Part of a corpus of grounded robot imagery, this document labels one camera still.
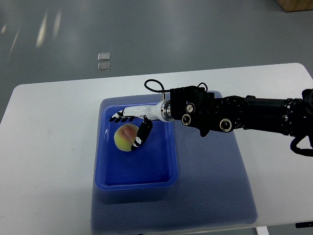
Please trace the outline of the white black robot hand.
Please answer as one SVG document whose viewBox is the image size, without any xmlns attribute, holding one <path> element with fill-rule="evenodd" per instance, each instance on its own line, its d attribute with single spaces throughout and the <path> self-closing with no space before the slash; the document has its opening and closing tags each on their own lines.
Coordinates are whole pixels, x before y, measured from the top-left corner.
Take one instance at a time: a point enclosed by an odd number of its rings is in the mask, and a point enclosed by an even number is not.
<svg viewBox="0 0 313 235">
<path fill-rule="evenodd" d="M 146 142 L 153 127 L 153 120 L 160 120 L 163 122 L 172 121 L 170 101 L 165 99 L 155 105 L 137 105 L 126 107 L 125 109 L 112 115 L 109 122 L 132 122 L 134 117 L 141 118 L 143 121 L 138 129 L 135 140 L 131 146 L 131 150 L 138 149 Z"/>
</svg>

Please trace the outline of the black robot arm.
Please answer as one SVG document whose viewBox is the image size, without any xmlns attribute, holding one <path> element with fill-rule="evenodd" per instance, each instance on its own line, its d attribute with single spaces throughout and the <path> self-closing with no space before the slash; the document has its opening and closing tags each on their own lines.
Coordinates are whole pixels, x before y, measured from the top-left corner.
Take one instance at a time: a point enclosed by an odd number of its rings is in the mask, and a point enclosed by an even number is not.
<svg viewBox="0 0 313 235">
<path fill-rule="evenodd" d="M 170 99 L 156 105 L 131 106 L 115 113 L 110 121 L 143 119 L 132 150 L 148 138 L 154 120 L 180 120 L 184 126 L 197 128 L 200 136 L 210 131 L 228 133 L 252 129 L 292 136 L 290 149 L 311 157 L 313 150 L 297 147 L 305 137 L 313 141 L 313 91 L 305 89 L 301 98 L 265 99 L 236 95 L 216 98 L 206 87 L 189 86 L 169 90 Z"/>
</svg>

